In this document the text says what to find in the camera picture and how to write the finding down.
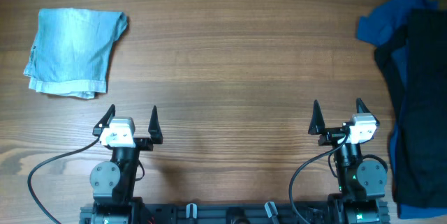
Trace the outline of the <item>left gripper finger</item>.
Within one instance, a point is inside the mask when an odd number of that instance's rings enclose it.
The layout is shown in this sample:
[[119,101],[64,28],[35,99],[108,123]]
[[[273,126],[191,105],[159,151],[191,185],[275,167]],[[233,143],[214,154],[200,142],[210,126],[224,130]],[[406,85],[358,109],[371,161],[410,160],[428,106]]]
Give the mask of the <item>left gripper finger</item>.
[[154,144],[163,144],[163,133],[159,124],[157,107],[152,109],[151,117],[148,125],[148,133]]
[[108,111],[103,115],[103,117],[98,121],[92,131],[93,136],[100,136],[105,128],[109,127],[110,122],[115,117],[116,108],[115,105],[112,104]]

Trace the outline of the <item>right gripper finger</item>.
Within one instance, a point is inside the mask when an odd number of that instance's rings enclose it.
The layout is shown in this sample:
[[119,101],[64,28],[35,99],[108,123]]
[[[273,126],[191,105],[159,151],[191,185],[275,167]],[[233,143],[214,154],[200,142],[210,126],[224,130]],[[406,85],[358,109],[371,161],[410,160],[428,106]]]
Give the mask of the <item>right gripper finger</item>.
[[310,135],[322,134],[325,130],[325,122],[321,111],[321,106],[317,100],[313,104],[312,118],[309,124],[308,133]]
[[356,99],[356,110],[357,113],[367,113],[367,114],[371,114],[375,121],[376,121],[376,125],[379,126],[380,125],[380,121],[370,112],[370,110],[367,108],[367,106],[364,104],[364,102],[362,101],[361,98],[357,98]]

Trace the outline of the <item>black shorts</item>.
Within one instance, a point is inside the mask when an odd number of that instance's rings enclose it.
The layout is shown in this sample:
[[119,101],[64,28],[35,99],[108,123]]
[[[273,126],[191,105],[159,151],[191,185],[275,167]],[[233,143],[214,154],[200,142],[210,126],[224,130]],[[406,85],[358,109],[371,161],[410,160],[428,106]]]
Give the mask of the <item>black shorts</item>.
[[446,207],[446,12],[413,10],[374,60],[396,116],[395,199]]

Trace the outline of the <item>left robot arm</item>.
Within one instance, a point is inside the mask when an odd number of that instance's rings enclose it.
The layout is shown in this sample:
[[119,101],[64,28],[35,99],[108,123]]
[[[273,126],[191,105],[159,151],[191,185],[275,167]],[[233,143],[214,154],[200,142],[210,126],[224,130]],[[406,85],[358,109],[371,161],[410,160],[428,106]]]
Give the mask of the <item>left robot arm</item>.
[[155,219],[141,197],[133,195],[140,179],[137,170],[142,167],[140,152],[152,151],[155,144],[163,143],[157,108],[153,107],[148,125],[148,137],[136,137],[135,124],[130,117],[115,115],[111,105],[93,129],[93,136],[112,151],[109,161],[99,163],[91,171],[90,184],[94,203],[83,209],[80,222],[88,224],[154,223]]

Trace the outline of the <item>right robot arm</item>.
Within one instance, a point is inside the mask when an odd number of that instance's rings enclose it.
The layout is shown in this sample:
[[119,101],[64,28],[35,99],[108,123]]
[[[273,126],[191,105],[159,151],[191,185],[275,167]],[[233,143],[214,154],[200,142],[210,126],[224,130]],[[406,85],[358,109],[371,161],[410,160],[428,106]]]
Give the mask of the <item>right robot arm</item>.
[[378,156],[362,154],[361,145],[374,138],[379,120],[363,101],[356,100],[356,113],[340,127],[325,125],[320,104],[314,101],[308,133],[319,136],[320,146],[331,146],[339,192],[330,194],[323,210],[326,223],[385,223],[388,165]]

